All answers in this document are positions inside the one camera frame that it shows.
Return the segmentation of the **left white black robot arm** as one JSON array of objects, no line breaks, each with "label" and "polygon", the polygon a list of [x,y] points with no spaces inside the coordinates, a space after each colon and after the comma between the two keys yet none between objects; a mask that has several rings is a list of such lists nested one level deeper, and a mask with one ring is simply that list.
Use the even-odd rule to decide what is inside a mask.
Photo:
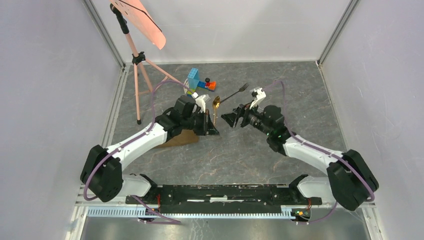
[{"label": "left white black robot arm", "polygon": [[206,107],[208,94],[180,96],[173,107],[155,116],[143,130],[131,137],[102,147],[93,146],[86,158],[80,180],[84,184],[83,197],[86,201],[100,199],[106,203],[121,192],[137,195],[145,204],[153,203],[157,190],[146,177],[123,175],[123,170],[149,150],[165,144],[182,131],[193,131],[197,136],[218,135]]}]

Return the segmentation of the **brown cloth napkin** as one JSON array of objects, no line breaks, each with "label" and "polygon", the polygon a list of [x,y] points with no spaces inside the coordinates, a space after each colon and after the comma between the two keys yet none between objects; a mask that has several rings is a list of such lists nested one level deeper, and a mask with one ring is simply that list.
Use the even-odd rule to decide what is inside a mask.
[{"label": "brown cloth napkin", "polygon": [[163,144],[156,146],[155,149],[184,146],[197,143],[198,141],[199,137],[194,133],[193,130],[183,129],[179,135],[173,137]]}]

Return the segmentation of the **gold spoon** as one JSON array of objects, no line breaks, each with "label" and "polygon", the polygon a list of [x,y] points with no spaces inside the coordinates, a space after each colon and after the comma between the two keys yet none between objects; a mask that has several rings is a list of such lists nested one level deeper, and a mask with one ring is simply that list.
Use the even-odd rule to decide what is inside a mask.
[{"label": "gold spoon", "polygon": [[218,108],[221,103],[221,98],[217,95],[212,101],[213,108],[213,125],[216,125],[217,117],[218,117]]}]

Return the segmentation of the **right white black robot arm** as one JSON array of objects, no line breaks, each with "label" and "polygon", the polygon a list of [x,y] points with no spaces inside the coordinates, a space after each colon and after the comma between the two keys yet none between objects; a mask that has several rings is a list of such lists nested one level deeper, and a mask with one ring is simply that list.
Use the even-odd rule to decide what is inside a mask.
[{"label": "right white black robot arm", "polygon": [[241,104],[221,118],[232,128],[252,126],[266,134],[266,142],[274,152],[325,173],[332,196],[345,209],[354,211],[362,203],[375,199],[379,182],[358,151],[341,152],[307,141],[289,130],[280,107],[268,105],[259,112],[257,107]]}]

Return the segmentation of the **black fork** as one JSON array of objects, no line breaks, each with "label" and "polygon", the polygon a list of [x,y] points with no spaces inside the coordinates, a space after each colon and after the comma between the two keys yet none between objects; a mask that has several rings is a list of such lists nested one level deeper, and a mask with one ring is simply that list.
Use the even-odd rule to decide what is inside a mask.
[{"label": "black fork", "polygon": [[233,97],[234,95],[244,92],[247,88],[248,88],[249,84],[245,83],[243,86],[241,86],[236,92],[232,93],[231,95],[225,97],[224,99],[220,100],[220,104],[222,104],[223,102],[225,102],[226,100],[228,100],[229,98]]}]

